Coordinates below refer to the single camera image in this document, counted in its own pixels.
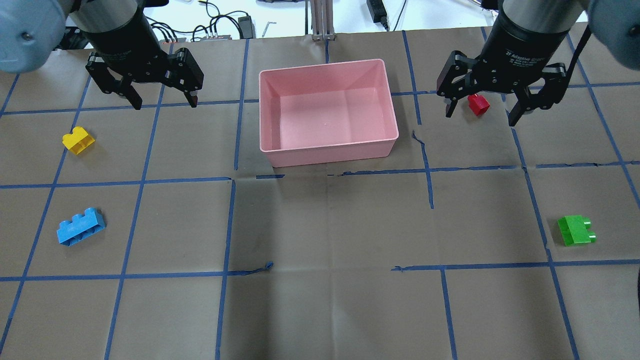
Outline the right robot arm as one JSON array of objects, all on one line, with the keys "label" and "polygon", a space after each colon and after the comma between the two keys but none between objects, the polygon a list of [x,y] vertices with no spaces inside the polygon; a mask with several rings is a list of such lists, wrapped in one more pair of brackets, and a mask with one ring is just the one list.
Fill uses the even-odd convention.
[{"label": "right robot arm", "polygon": [[[558,104],[569,88],[579,55],[594,35],[622,66],[638,70],[640,5],[637,0],[482,0],[497,11],[480,54],[450,53],[436,92],[451,117],[458,101],[479,92],[514,94],[509,125],[536,109]],[[569,64],[551,63],[582,13],[588,24]]]}]

